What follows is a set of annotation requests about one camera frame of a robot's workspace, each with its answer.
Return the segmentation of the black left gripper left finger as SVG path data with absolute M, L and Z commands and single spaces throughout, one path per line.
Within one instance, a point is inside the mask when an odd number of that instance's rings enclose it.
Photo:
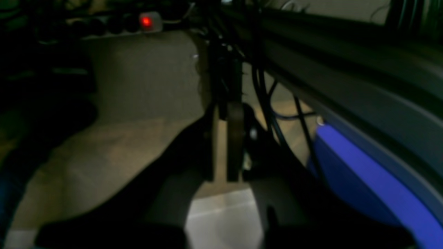
M 163 153 L 93 210 L 40 228 L 38 249 L 185 249 L 195 193 L 214 179 L 215 106 L 183 129 Z

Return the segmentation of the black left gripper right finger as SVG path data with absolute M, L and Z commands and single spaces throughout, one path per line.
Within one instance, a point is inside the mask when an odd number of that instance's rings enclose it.
M 408 249 L 405 228 L 361 214 L 261 126 L 247 104 L 227 105 L 227 180 L 248 182 L 264 229 L 261 249 Z

